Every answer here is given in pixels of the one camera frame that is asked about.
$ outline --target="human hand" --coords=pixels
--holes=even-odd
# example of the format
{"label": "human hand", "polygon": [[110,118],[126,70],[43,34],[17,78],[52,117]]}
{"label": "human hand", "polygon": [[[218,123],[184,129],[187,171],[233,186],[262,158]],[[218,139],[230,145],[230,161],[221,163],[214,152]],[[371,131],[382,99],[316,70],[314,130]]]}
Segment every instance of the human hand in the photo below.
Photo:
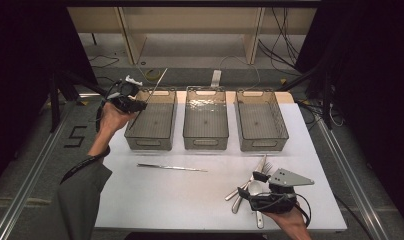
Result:
{"label": "human hand", "polygon": [[123,128],[128,121],[135,117],[135,113],[124,113],[117,109],[114,104],[105,103],[102,109],[99,132],[87,154],[96,156],[103,153],[115,132]]}
{"label": "human hand", "polygon": [[291,239],[311,239],[302,213],[296,207],[287,213],[263,212],[263,214],[272,218]]}
{"label": "human hand", "polygon": [[102,109],[99,131],[115,133],[135,117],[135,113],[124,113],[116,108],[114,104],[107,102]]}

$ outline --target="tweezers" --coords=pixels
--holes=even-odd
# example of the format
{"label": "tweezers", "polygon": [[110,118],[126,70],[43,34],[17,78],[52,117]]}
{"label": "tweezers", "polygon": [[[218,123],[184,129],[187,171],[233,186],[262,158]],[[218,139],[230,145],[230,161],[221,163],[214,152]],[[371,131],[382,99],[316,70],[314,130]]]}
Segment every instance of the tweezers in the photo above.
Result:
{"label": "tweezers", "polygon": [[138,163],[137,166],[138,166],[138,167],[150,167],[150,168],[162,168],[162,169],[174,169],[174,170],[187,170],[187,171],[208,172],[208,170],[205,170],[205,169],[198,169],[198,168],[185,168],[185,167],[162,166],[162,165],[144,164],[144,163]]}

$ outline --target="transparent plastic bin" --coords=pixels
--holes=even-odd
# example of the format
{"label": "transparent plastic bin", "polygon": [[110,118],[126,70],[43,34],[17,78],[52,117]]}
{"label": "transparent plastic bin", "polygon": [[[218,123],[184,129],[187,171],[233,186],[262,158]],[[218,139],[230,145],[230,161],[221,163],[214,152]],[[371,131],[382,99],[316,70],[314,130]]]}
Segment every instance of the transparent plastic bin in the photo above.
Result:
{"label": "transparent plastic bin", "polygon": [[241,151],[283,150],[289,135],[271,89],[239,90],[234,104]]}
{"label": "transparent plastic bin", "polygon": [[183,138],[186,149],[225,150],[229,137],[222,87],[187,87]]}
{"label": "transparent plastic bin", "polygon": [[[141,89],[136,99],[146,101],[153,89]],[[175,89],[157,88],[149,99],[146,110],[128,122],[124,134],[132,150],[166,150],[173,145],[177,111]]]}

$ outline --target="gripper camera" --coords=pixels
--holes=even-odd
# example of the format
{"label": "gripper camera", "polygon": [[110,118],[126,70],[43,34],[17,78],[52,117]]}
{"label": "gripper camera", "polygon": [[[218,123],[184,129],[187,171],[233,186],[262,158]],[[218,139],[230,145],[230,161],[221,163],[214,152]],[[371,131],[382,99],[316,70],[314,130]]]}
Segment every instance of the gripper camera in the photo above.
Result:
{"label": "gripper camera", "polygon": [[278,169],[273,175],[264,175],[253,172],[254,179],[261,182],[268,181],[270,192],[251,195],[249,191],[238,188],[239,195],[248,200],[253,211],[285,213],[292,210],[297,203],[297,195],[294,186],[312,185],[314,181],[300,176],[283,168]]}

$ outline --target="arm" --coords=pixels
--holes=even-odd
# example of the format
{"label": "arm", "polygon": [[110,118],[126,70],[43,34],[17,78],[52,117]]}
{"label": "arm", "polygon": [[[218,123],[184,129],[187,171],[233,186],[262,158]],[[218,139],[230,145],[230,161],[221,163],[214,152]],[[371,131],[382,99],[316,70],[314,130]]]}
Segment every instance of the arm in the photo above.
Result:
{"label": "arm", "polygon": [[272,218],[291,239],[311,239],[305,226],[302,214],[295,207],[293,207],[292,210],[287,213],[275,214],[263,212],[263,214]]}
{"label": "arm", "polygon": [[[100,130],[89,156],[96,156],[108,147],[115,132],[135,117],[124,114],[111,103],[103,107]],[[57,189],[51,204],[42,213],[32,227],[28,239],[90,239],[96,222],[100,193],[111,171],[96,161],[76,172]]]}
{"label": "arm", "polygon": [[103,107],[102,119],[100,120],[100,130],[96,134],[93,145],[87,154],[89,156],[96,156],[104,152],[115,132],[123,128],[135,116],[134,113],[125,114],[121,112],[112,103],[106,103]]}

